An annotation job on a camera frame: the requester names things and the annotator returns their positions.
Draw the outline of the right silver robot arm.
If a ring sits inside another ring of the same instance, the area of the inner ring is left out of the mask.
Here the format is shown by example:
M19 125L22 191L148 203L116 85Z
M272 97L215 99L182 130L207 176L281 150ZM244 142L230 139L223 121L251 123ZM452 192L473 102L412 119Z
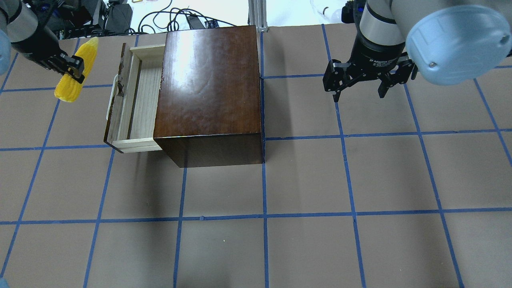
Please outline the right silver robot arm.
M438 86L459 84L511 56L510 0L348 0L340 20L357 33L349 60L329 60L322 77L334 102L373 80L384 98L417 73Z

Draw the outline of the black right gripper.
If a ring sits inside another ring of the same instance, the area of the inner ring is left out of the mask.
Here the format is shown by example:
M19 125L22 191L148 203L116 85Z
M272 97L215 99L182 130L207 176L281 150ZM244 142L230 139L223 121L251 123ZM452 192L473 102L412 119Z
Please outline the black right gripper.
M357 34L348 62L330 60L322 77L325 92L332 94L337 103L341 91L353 86L360 80L381 80L378 88L379 98L384 98L389 89L396 84L405 84L415 80L418 67L408 55L401 55L405 42L386 46L374 43ZM390 71L398 66L394 73Z

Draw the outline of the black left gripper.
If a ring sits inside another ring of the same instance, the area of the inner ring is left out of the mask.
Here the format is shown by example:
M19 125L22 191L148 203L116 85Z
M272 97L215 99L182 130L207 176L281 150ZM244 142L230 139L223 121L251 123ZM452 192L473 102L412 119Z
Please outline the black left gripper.
M85 80L84 60L77 55L69 56L62 50L56 35L47 27L37 28L29 38L13 42L12 47L47 70L69 75L79 84Z

